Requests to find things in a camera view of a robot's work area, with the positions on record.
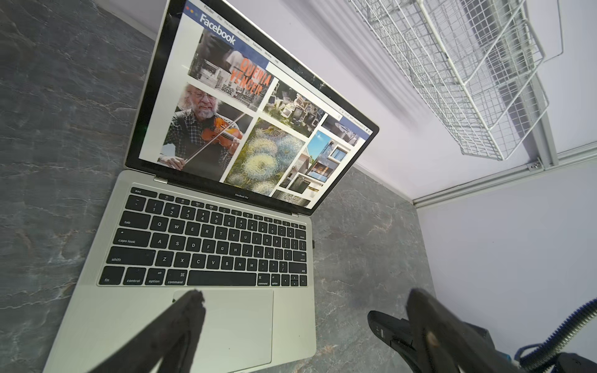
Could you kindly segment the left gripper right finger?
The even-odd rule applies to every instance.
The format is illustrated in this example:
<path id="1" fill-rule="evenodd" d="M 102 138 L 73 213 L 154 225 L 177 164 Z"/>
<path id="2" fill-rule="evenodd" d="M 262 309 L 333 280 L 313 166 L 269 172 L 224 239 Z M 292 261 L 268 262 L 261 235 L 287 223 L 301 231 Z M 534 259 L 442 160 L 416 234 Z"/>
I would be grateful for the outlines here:
<path id="1" fill-rule="evenodd" d="M 426 290 L 413 288 L 406 310 L 422 372 L 520 371 Z"/>

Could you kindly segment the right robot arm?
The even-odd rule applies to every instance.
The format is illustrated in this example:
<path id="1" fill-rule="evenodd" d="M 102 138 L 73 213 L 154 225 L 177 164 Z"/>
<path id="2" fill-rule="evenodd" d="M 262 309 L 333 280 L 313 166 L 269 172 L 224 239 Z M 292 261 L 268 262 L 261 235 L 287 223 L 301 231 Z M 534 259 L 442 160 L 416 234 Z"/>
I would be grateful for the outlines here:
<path id="1" fill-rule="evenodd" d="M 545 342 L 523 346 L 514 357 L 506 354 L 504 358 L 524 364 L 543 362 L 533 370 L 535 372 L 595 372 L 594 361 L 564 351 L 572 338 L 595 318 L 596 300 L 593 299 L 570 314 Z M 412 372 L 421 371 L 408 320 L 373 310 L 368 313 L 367 321 L 373 334 L 398 353 Z"/>

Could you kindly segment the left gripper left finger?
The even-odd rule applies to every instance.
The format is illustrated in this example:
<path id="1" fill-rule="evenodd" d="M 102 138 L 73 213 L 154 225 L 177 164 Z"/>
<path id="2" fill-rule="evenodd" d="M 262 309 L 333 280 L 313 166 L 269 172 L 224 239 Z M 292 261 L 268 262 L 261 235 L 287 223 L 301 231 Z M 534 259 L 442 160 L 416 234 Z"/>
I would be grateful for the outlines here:
<path id="1" fill-rule="evenodd" d="M 186 292 L 94 372 L 189 372 L 206 316 L 202 292 Z"/>

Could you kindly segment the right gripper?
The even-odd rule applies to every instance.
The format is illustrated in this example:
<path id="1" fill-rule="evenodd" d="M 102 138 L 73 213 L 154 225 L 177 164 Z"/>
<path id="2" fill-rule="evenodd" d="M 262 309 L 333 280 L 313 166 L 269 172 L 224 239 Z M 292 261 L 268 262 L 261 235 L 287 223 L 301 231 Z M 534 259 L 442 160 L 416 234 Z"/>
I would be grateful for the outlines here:
<path id="1" fill-rule="evenodd" d="M 485 328 L 446 310 L 426 311 L 415 320 L 379 311 L 367 316 L 373 334 L 398 353 L 413 372 L 493 372 L 494 343 Z"/>

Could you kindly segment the silver laptop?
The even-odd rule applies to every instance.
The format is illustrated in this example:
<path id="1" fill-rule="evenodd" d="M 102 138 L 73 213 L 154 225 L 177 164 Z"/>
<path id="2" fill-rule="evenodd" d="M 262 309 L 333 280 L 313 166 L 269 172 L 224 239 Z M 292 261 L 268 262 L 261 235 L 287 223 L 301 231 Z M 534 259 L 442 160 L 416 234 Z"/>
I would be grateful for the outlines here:
<path id="1" fill-rule="evenodd" d="M 193 293 L 193 371 L 313 357 L 311 217 L 378 133 L 228 2 L 169 1 L 45 371 L 93 370 Z"/>

